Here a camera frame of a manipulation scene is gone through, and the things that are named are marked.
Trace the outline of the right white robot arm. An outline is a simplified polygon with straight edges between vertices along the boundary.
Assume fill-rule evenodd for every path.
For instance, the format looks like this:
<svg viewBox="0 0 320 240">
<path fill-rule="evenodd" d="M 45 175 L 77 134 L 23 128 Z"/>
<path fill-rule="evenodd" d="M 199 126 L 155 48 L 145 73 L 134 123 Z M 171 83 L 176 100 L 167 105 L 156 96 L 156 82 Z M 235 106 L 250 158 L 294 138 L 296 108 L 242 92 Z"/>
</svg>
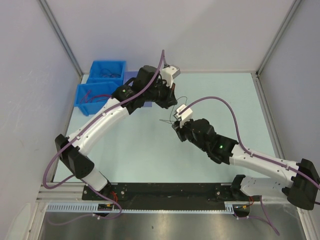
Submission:
<svg viewBox="0 0 320 240">
<path fill-rule="evenodd" d="M 303 158 L 296 162 L 247 150 L 237 140 L 217 134 L 204 118 L 190 119 L 185 123 L 177 120 L 172 128 L 181 142 L 194 144 L 215 163 L 243 167 L 264 175 L 263 178 L 236 176 L 230 188 L 235 200 L 263 196 L 287 200 L 304 210 L 314 209 L 320 190 L 320 176 L 310 160 Z"/>
</svg>

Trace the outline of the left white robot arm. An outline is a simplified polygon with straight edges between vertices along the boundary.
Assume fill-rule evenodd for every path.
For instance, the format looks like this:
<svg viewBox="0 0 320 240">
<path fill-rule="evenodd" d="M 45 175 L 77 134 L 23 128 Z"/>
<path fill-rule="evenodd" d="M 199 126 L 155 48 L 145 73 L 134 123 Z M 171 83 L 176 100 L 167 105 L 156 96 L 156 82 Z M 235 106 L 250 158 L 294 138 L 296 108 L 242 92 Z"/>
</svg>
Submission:
<svg viewBox="0 0 320 240">
<path fill-rule="evenodd" d="M 177 104 L 174 79 L 180 69 L 166 64 L 161 70 L 145 65 L 135 77 L 119 86 L 106 104 L 79 130 L 68 137 L 62 134 L 55 138 L 59 159 L 74 177 L 93 188 L 100 200 L 110 196 L 109 180 L 88 158 L 93 146 L 116 123 L 131 115 L 146 102 L 154 102 L 163 109 Z"/>
</svg>

